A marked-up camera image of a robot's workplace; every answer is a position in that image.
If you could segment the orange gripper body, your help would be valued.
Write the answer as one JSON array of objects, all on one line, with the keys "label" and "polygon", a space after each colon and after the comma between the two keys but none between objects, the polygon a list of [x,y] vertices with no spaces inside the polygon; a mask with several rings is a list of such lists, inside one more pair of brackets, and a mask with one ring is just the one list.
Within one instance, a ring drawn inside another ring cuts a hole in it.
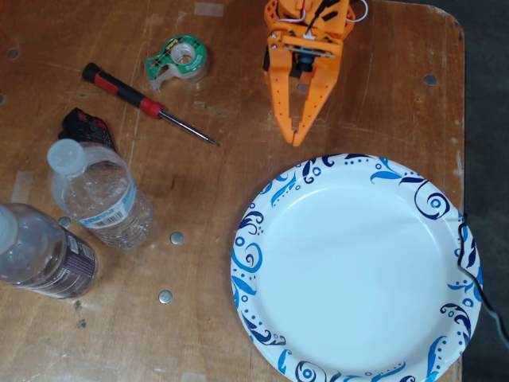
[{"label": "orange gripper body", "polygon": [[290,76],[309,76],[317,57],[343,53],[356,16],[349,1],[279,1],[278,33],[293,54]]}]

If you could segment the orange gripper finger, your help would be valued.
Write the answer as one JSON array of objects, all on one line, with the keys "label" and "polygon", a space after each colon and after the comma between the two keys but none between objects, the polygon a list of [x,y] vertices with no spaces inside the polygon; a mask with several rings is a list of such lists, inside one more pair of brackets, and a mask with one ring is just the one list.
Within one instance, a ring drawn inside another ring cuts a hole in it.
[{"label": "orange gripper finger", "polygon": [[293,67],[293,54],[285,47],[281,33],[268,37],[269,67],[267,70],[273,117],[283,138],[294,144],[295,131],[289,114],[289,78]]},{"label": "orange gripper finger", "polygon": [[313,62],[301,120],[297,126],[297,132],[293,136],[294,146],[302,144],[335,87],[340,73],[340,63],[341,55],[317,57]]}]

